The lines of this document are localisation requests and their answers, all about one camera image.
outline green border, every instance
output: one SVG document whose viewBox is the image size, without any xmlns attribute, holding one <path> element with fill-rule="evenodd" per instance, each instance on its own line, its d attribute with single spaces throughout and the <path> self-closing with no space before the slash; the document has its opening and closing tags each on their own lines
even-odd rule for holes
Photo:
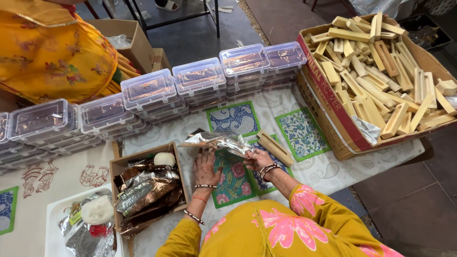
<svg viewBox="0 0 457 257">
<path fill-rule="evenodd" d="M 288 116 L 288 115 L 291 115 L 291 114 L 293 114 L 293 113 L 300 112 L 300 111 L 305 111 L 305 112 L 308 114 L 308 116 L 310 117 L 310 119 L 311 119 L 311 121 L 313 122 L 314 126 L 317 128 L 317 131 L 319 132 L 319 135 L 324 139 L 324 142 L 325 142 L 325 144 L 327 145 L 327 148 L 324 148 L 324 149 L 322 149 L 322 150 L 320 150 L 320 151 L 318 151 L 318 152 L 314 152 L 314 153 L 309 154 L 309 155 L 307 155 L 307 156 L 305 156 L 305 157 L 302 157 L 302 158 L 298 158 L 297 153 L 295 152 L 294 148 L 292 147 L 292 144 L 290 143 L 289 137 L 287 137 L 286 132 L 284 132 L 284 129 L 283 129 L 282 126 L 281 126 L 281 122 L 279 121 L 279 119 L 282 118 L 282 117 L 285 117 L 285 116 Z M 290 148 L 290 150 L 292 151 L 293 156 L 295 157 L 295 160 L 297 160 L 297 161 L 303 161 L 303 160 L 309 159 L 309 158 L 311 158 L 311 157 L 313 157 L 313 156 L 316 156 L 316 155 L 319 155 L 319 154 L 322 154 L 322 153 L 325 153 L 325 152 L 328 152 L 328 151 L 331 150 L 331 148 L 330 148 L 330 146 L 329 146 L 329 143 L 327 143 L 327 139 L 324 137 L 324 134 L 323 134 L 322 131 L 320 130 L 319 125 L 318 125 L 318 124 L 316 123 L 316 121 L 314 120 L 314 117 L 311 115 L 311 113 L 309 112 L 309 109 L 308 109 L 308 108 L 304 107 L 304 108 L 302 108 L 302 109 L 298 109 L 298 110 L 296 110 L 296 111 L 292 111 L 292 112 L 289 112 L 289 113 L 280 115 L 280 116 L 276 117 L 275 120 L 276 120 L 276 123 L 277 123 L 278 126 L 279 126 L 279 129 L 280 129 L 281 132 L 282 132 L 282 135 L 283 135 L 284 138 L 286 139 L 287 144 L 289 145 L 289 148 Z"/>
<path fill-rule="evenodd" d="M 13 190 L 13 204 L 11 205 L 11 219 L 10 219 L 10 227 L 0 231 L 0 236 L 6 233 L 10 233 L 14 230 L 14 219 L 16 217 L 16 204 L 17 204 L 17 191 L 19 190 L 19 186 L 11 187 L 9 189 L 3 190 L 0 193 L 9 192 Z"/>
<path fill-rule="evenodd" d="M 277 136 L 276 134 L 273 134 L 273 135 L 270 135 L 270 136 L 273 137 L 273 138 L 275 138 L 276 142 L 280 143 L 280 142 L 279 142 L 279 139 L 278 139 L 278 136 Z M 254 139 L 254 140 L 249 141 L 248 144 L 253 144 L 253 143 L 256 143 L 257 141 L 259 141 L 259 140 L 258 140 L 258 139 Z M 291 177 L 293 177 L 293 174 L 292 174 L 291 169 L 290 169 L 289 167 L 287 167 L 287 166 L 285 166 L 285 167 L 286 167 L 287 172 L 289 172 L 289 175 L 290 175 Z M 273 192 L 273 191 L 278 190 L 276 187 L 271 187 L 271 188 L 266 189 L 266 190 L 260 190 L 260 189 L 257 187 L 257 179 L 255 179 L 254 173 L 249 172 L 249 176 L 251 177 L 253 183 L 255 183 L 255 186 L 254 186 L 255 193 L 256 193 L 257 195 L 259 195 L 259 196 L 260 196 L 260 195 L 264 195 L 264 194 L 268 194 L 268 193 L 270 193 L 270 192 Z"/>
<path fill-rule="evenodd" d="M 250 172 L 248 172 L 249 170 L 246 169 L 246 165 L 243 164 L 243 167 L 244 167 L 244 173 L 246 175 L 246 180 L 247 182 L 249 183 L 249 185 L 251 186 L 251 189 L 253 188 L 253 181 L 252 181 L 252 178 L 250 176 Z M 230 202 L 227 202 L 227 203 L 223 203 L 223 204 L 218 204 L 218 201 L 216 199 L 216 192 L 213 190 L 213 192 L 211 193 L 211 196 L 213 197 L 213 202 L 214 202 L 214 207 L 216 209 L 219 209 L 219 208 L 222 208 L 222 207 L 225 207 L 225 206 L 228 206 L 228 205 L 231 205 L 231 204 L 234 204 L 234 203 L 238 203 L 238 202 L 241 202 L 241 201 L 244 201 L 244 200 L 247 200 L 247 199 L 250 199 L 250 198 L 253 198 L 253 197 L 256 197 L 257 192 L 255 190 L 251 190 L 251 194 L 250 195 L 246 195 L 246 196 L 242 196 L 240 198 L 236 198 L 235 200 L 232 200 Z"/>
<path fill-rule="evenodd" d="M 225 107 L 221 107 L 221 108 L 215 108 L 215 109 L 211 109 L 211 110 L 206 111 L 206 117 L 207 117 L 207 119 L 208 119 L 208 124 L 209 124 L 209 130 L 210 130 L 210 131 L 213 131 L 213 126 L 211 125 L 211 119 L 210 119 L 210 117 L 209 117 L 209 113 L 210 113 L 210 112 L 215 112 L 215 111 L 219 111 L 219 110 L 223 110 L 223 109 L 228 109 L 228 108 L 231 108 L 231 107 L 233 107 L 233 106 L 238 106 L 238 105 L 242 105 L 242 104 L 246 104 L 246 103 L 249 103 L 249 104 L 251 105 L 252 114 L 254 115 L 254 119 L 255 119 L 255 122 L 257 123 L 257 128 L 258 128 L 258 130 L 257 130 L 257 131 L 249 132 L 249 133 L 247 133 L 247 134 L 243 134 L 243 135 L 241 135 L 241 136 L 247 137 L 247 136 L 250 136 L 250 135 L 255 135 L 255 134 L 257 134 L 257 133 L 260 131 L 260 122 L 259 122 L 259 120 L 257 119 L 257 114 L 255 113 L 254 106 L 252 105 L 252 101 L 246 101 L 246 102 L 236 103 L 236 104 L 232 104 L 232 105 L 229 105 L 229 106 L 225 106 Z"/>
</svg>

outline cardboard box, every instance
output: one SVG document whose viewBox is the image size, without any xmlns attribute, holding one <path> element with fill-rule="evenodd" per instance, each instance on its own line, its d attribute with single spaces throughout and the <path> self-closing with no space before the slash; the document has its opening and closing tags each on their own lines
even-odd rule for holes
<svg viewBox="0 0 457 257">
<path fill-rule="evenodd" d="M 85 22 L 94 26 L 105 37 L 125 34 L 132 40 L 132 44 L 130 47 L 120 48 L 117 51 L 129 59 L 133 66 L 141 71 L 141 74 L 151 72 L 155 53 L 138 21 L 89 20 Z"/>
<path fill-rule="evenodd" d="M 152 63 L 152 72 L 169 69 L 171 71 L 170 62 L 168 61 L 167 56 L 163 48 L 154 48 L 154 61 Z"/>
<path fill-rule="evenodd" d="M 113 197 L 113 203 L 116 201 L 116 197 L 115 196 L 117 196 L 119 194 L 119 190 L 117 189 L 117 187 L 114 184 L 113 180 L 114 180 L 115 176 L 123 174 L 124 171 L 127 169 L 127 167 L 128 167 L 127 161 L 146 158 L 146 157 L 148 157 L 149 154 L 157 154 L 157 153 L 161 153 L 161 152 L 168 152 L 169 150 L 173 150 L 173 152 L 177 153 L 176 144 L 174 142 L 170 142 L 169 144 L 166 144 L 166 145 L 161 145 L 161 146 L 154 147 L 154 148 L 151 148 L 151 149 L 146 150 L 146 151 L 142 151 L 142 152 L 139 152 L 139 153 L 136 153 L 136 154 L 128 155 L 128 156 L 121 157 L 121 158 L 114 159 L 114 160 L 110 161 L 111 184 L 112 184 L 112 192 L 113 192 L 113 196 L 114 196 Z M 189 198 L 187 197 L 187 193 L 186 193 L 186 190 L 184 188 L 184 182 L 182 181 L 183 175 L 182 175 L 182 170 L 181 170 L 181 166 L 180 166 L 180 163 L 179 163 L 178 155 L 175 154 L 175 157 L 176 157 L 176 165 L 178 166 L 178 170 L 179 170 L 179 177 L 181 178 L 182 188 L 183 188 L 183 191 L 184 191 L 184 197 L 186 198 L 186 204 L 183 204 L 183 205 L 180 205 L 180 206 L 176 207 L 175 210 L 173 210 L 173 212 L 180 211 L 180 210 L 183 210 L 183 209 L 187 208 L 187 204 L 189 203 Z M 124 220 L 124 216 L 121 213 L 116 212 L 114 214 L 114 224 L 116 226 L 115 228 L 116 228 L 117 231 L 120 231 L 120 229 L 121 229 L 120 224 L 121 224 L 121 222 L 123 220 Z"/>
<path fill-rule="evenodd" d="M 362 18 L 371 21 L 373 16 L 374 15 L 367 15 Z M 397 24 L 394 19 L 387 16 L 383 16 L 383 22 L 390 25 Z M 330 83 L 324 78 L 319 68 L 316 66 L 316 60 L 304 42 L 303 37 L 306 34 L 311 33 L 313 35 L 318 35 L 325 33 L 330 27 L 332 27 L 331 24 L 317 26 L 302 30 L 298 34 L 297 42 L 302 46 L 308 58 L 308 62 L 303 66 L 301 74 L 298 76 L 297 85 L 338 160 L 347 160 L 359 153 L 378 150 L 417 139 L 441 129 L 448 124 L 457 122 L 457 120 L 454 120 L 434 128 L 402 136 L 395 136 L 391 139 L 382 140 L 376 145 L 371 145 L 363 137 L 357 125 L 343 108 L 342 103 L 336 97 Z M 438 78 L 442 80 L 455 80 L 435 57 L 423 48 L 415 45 L 407 36 L 403 36 L 403 42 L 421 69 L 423 69 L 424 72 L 432 72 L 435 85 L 438 83 Z"/>
</svg>

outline small wooden box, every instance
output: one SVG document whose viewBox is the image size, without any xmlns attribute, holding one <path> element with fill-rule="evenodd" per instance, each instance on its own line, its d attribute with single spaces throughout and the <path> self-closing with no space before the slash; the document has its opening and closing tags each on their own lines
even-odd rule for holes
<svg viewBox="0 0 457 257">
<path fill-rule="evenodd" d="M 184 191 L 184 197 L 186 199 L 186 204 L 183 204 L 183 205 L 180 205 L 180 206 L 176 207 L 173 212 L 180 211 L 182 209 L 187 208 L 187 204 L 189 203 L 189 199 L 187 198 L 186 189 L 184 188 L 184 182 L 182 180 L 183 179 L 182 170 L 181 170 L 181 166 L 180 166 L 180 163 L 179 163 L 178 154 L 176 152 L 176 144 L 174 142 L 170 142 L 170 144 L 157 146 L 157 147 L 151 148 L 151 149 L 146 150 L 146 151 L 142 151 L 142 152 L 139 152 L 139 153 L 136 153 L 136 154 L 128 155 L 128 156 L 121 157 L 119 159 L 115 159 L 115 160 L 110 161 L 111 186 L 112 186 L 112 192 L 113 192 L 113 203 L 116 201 L 117 195 L 119 194 L 119 190 L 117 189 L 117 187 L 116 187 L 116 185 L 114 184 L 114 181 L 113 181 L 114 177 L 118 176 L 118 175 L 121 175 L 121 174 L 123 174 L 125 172 L 125 170 L 128 167 L 128 161 L 129 160 L 146 158 L 146 157 L 148 157 L 149 154 L 157 154 L 157 153 L 161 153 L 161 152 L 168 152 L 169 149 L 173 150 L 173 152 L 175 153 L 176 165 L 177 165 L 178 170 L 179 170 L 179 177 L 181 178 L 182 188 L 183 188 L 183 191 Z M 121 224 L 121 222 L 123 220 L 124 220 L 124 216 L 121 213 L 115 211 L 114 223 L 116 225 L 115 228 L 116 228 L 117 231 L 121 231 L 120 224 Z"/>
</svg>

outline black crate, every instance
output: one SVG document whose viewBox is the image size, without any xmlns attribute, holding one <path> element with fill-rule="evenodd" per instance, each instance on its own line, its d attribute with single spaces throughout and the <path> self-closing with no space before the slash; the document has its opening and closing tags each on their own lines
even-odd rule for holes
<svg viewBox="0 0 457 257">
<path fill-rule="evenodd" d="M 406 29 L 407 31 L 419 31 L 426 25 L 430 27 L 440 27 L 426 14 L 411 16 L 397 22 L 400 24 L 402 28 Z M 439 51 L 442 48 L 444 48 L 447 44 L 454 41 L 446 32 L 444 32 L 443 29 L 441 29 L 441 27 L 438 29 L 437 34 L 438 38 L 436 39 L 436 41 L 430 47 L 426 48 L 426 50 L 430 53 Z"/>
</svg>

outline woman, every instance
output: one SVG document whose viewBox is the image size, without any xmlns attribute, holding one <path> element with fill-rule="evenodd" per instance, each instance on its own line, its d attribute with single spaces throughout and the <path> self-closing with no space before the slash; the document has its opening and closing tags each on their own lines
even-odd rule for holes
<svg viewBox="0 0 457 257">
<path fill-rule="evenodd" d="M 75 14 L 83 0 L 3 0 L 0 89 L 32 103 L 83 103 L 119 93 L 139 76 L 92 25 Z"/>
<path fill-rule="evenodd" d="M 290 208 L 272 200 L 242 204 L 212 227 L 199 250 L 199 219 L 213 188 L 198 187 L 187 207 L 195 218 L 185 214 L 156 256 L 401 257 L 374 239 L 349 209 L 275 167 L 267 152 L 256 149 L 246 158 L 246 167 L 262 171 L 289 199 Z M 213 172 L 213 161 L 214 152 L 198 154 L 193 168 L 197 185 L 218 184 L 221 170 Z"/>
</svg>

